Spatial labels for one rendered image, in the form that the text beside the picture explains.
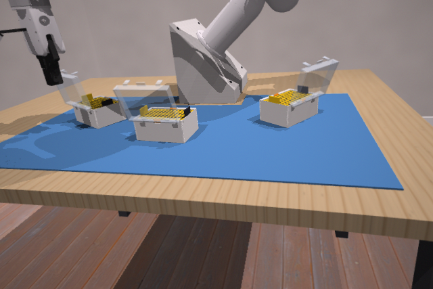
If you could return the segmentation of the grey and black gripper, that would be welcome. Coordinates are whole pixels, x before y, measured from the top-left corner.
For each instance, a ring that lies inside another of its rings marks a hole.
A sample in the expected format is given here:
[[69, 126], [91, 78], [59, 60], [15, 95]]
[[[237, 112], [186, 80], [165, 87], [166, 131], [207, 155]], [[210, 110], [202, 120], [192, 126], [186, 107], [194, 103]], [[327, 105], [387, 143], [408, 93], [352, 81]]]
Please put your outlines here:
[[39, 60], [47, 84], [62, 84], [58, 54], [65, 53], [66, 49], [51, 6], [24, 6], [11, 9], [16, 9], [20, 27], [27, 29], [22, 32], [26, 46]]

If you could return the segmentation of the blue bench mat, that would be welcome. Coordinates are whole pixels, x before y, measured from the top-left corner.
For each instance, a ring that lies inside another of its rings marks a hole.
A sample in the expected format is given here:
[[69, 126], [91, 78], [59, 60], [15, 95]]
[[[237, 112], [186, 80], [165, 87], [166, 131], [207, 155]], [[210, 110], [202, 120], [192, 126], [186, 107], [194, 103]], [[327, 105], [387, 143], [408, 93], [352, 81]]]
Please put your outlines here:
[[0, 169], [114, 173], [403, 190], [347, 93], [289, 128], [260, 120], [259, 100], [196, 108], [185, 143], [137, 140], [127, 119], [96, 129], [74, 108], [0, 143]]

